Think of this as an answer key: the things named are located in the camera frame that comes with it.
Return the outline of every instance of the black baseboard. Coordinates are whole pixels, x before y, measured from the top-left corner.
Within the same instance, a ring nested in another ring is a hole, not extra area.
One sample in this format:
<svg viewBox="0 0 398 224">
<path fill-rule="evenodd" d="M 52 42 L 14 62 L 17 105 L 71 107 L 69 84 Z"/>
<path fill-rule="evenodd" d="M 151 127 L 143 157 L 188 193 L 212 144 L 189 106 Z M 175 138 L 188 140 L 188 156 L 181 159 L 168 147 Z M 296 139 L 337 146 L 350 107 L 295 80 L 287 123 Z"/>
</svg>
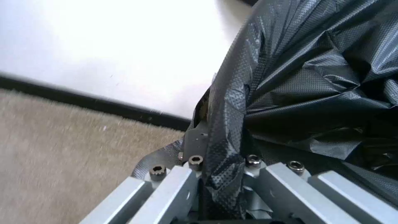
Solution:
<svg viewBox="0 0 398 224">
<path fill-rule="evenodd" d="M 191 122 L 188 119 L 179 118 L 168 114 L 161 114 L 155 111 L 83 96 L 65 90 L 53 89 L 50 87 L 41 86 L 39 84 L 33 84 L 8 77 L 0 76 L 0 88 L 15 90 L 57 102 L 72 104 L 108 114 L 115 114 L 139 122 L 172 128 L 180 131 L 185 131 Z"/>
</svg>

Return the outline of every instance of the textured plastic sheet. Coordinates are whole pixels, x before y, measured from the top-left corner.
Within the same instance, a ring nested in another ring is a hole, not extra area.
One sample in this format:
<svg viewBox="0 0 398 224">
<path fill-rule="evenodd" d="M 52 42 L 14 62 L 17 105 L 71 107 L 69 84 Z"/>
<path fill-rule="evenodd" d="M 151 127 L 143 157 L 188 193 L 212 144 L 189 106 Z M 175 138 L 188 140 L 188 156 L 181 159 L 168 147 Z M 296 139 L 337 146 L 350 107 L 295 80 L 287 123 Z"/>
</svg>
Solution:
<svg viewBox="0 0 398 224">
<path fill-rule="evenodd" d="M 377 156 L 385 159 L 382 166 L 393 165 L 397 8 L 393 0 L 264 0 L 254 6 L 210 87 L 204 217 L 245 217 L 241 180 L 250 134 L 362 166 Z"/>
</svg>

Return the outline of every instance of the beige carpet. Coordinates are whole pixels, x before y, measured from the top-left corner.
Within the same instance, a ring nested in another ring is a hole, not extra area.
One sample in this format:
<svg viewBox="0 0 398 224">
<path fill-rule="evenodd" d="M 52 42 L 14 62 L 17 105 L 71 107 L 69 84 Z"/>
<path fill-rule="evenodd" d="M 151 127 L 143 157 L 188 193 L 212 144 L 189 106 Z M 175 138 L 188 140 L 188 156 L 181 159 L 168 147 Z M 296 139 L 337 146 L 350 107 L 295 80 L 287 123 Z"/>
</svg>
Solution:
<svg viewBox="0 0 398 224">
<path fill-rule="evenodd" d="M 80 222 L 182 132 L 0 90 L 0 223 Z"/>
</svg>

